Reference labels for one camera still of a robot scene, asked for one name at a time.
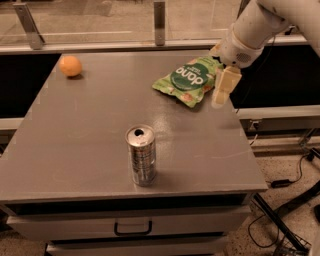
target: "silver can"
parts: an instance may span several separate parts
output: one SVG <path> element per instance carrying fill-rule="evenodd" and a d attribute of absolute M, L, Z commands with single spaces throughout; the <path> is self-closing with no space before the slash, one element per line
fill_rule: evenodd
<path fill-rule="evenodd" d="M 152 184 L 156 176 L 156 142 L 153 129 L 137 125 L 126 133 L 133 181 L 139 186 Z"/>

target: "chip bag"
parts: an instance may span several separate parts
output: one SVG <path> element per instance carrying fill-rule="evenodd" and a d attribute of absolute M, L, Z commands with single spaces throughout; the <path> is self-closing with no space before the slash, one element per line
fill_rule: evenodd
<path fill-rule="evenodd" d="M 218 60 L 211 56 L 199 57 L 157 80 L 152 88 L 176 96 L 193 108 L 214 87 L 217 68 L 223 70 Z"/>

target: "black wall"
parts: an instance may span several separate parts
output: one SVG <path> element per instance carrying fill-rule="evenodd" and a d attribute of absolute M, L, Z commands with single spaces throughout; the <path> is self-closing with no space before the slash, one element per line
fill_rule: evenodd
<path fill-rule="evenodd" d="M 235 108 L 320 104 L 320 58 L 309 45 L 266 47 L 242 74 Z"/>
<path fill-rule="evenodd" d="M 0 56 L 0 118 L 24 117 L 60 54 Z"/>

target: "tabletop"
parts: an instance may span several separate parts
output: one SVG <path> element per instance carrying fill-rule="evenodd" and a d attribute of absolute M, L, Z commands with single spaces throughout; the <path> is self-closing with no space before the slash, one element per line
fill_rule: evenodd
<path fill-rule="evenodd" d="M 208 51 L 75 54 L 83 72 L 53 69 L 0 159 L 0 202 L 183 196 L 264 191 L 230 101 L 193 109 L 152 88 L 159 78 Z M 151 126 L 157 176 L 132 180 L 127 130 Z"/>

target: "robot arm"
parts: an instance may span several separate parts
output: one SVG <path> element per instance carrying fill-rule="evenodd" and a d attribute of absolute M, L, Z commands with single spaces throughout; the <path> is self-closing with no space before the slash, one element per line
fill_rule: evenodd
<path fill-rule="evenodd" d="M 320 57 L 320 2 L 318 0 L 251 0 L 222 41 L 211 49 L 226 69 L 218 74 L 213 107 L 223 106 L 270 38 L 294 24 Z"/>

